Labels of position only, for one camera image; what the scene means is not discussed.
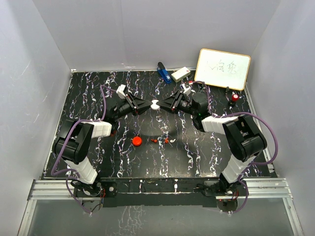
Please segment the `white earbud charging case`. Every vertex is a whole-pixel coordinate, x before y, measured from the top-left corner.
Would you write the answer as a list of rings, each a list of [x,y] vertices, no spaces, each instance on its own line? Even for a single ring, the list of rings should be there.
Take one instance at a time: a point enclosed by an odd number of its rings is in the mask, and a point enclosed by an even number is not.
[[[155,111],[159,110],[160,106],[158,105],[158,100],[156,99],[152,100],[152,104],[150,107],[152,110],[155,110]]]

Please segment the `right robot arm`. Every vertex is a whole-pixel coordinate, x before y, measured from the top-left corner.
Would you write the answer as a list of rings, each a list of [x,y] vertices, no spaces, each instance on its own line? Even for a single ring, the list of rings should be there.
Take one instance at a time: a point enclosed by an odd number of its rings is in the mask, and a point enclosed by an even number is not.
[[[220,174],[218,182],[207,185],[198,184],[204,193],[231,195],[236,191],[244,172],[250,163],[267,148],[267,142],[250,115],[216,118],[209,113],[206,94],[197,92],[191,100],[176,91],[170,97],[157,102],[161,109],[176,113],[182,111],[192,115],[194,127],[207,133],[219,133],[226,137],[231,151],[230,160]]]

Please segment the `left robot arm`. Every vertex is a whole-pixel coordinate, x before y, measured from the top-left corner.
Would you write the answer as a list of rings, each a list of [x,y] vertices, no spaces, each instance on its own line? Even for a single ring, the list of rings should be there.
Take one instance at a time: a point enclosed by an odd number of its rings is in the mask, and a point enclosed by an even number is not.
[[[62,159],[76,175],[71,183],[90,196],[100,194],[102,185],[98,173],[88,159],[92,139],[109,137],[118,129],[118,119],[131,113],[138,116],[153,104],[127,92],[121,102],[111,108],[104,107],[101,118],[96,120],[67,119],[54,141],[52,151]]]

